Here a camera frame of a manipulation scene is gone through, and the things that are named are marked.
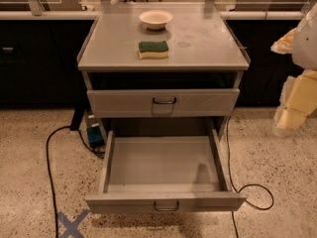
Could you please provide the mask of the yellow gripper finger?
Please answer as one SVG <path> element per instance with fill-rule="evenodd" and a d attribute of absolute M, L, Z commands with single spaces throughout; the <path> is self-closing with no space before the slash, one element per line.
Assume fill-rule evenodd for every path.
<path fill-rule="evenodd" d="M 287 34 L 274 42 L 273 45 L 270 47 L 270 50 L 280 55 L 291 54 L 293 52 L 295 34 L 296 28 L 290 30 Z"/>
<path fill-rule="evenodd" d="M 317 109 L 317 71 L 304 70 L 297 77 L 289 76 L 279 101 L 273 132 L 277 136 L 288 136 L 298 130 Z"/>

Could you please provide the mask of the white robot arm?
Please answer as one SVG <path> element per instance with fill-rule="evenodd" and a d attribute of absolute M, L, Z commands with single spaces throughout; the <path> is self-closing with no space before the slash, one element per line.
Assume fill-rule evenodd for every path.
<path fill-rule="evenodd" d="M 281 55 L 291 54 L 293 63 L 303 68 L 299 76 L 287 78 L 274 115 L 274 133 L 287 136 L 317 109 L 317 4 L 270 49 Z"/>

